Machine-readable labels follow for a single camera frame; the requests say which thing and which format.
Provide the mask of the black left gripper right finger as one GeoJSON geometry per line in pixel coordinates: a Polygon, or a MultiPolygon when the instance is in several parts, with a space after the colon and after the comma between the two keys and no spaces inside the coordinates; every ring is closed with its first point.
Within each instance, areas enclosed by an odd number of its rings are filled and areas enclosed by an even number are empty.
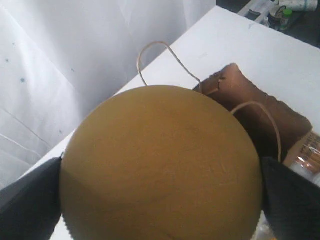
{"type": "Polygon", "coordinates": [[[271,157],[261,159],[262,210],[278,240],[320,238],[320,188],[271,157]]]}

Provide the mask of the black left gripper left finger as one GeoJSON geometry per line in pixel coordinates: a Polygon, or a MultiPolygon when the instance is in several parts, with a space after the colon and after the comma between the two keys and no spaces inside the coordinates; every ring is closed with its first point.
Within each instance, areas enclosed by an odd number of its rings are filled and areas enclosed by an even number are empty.
{"type": "Polygon", "coordinates": [[[0,191],[2,240],[49,240],[62,211],[61,157],[37,167],[0,191]]]}

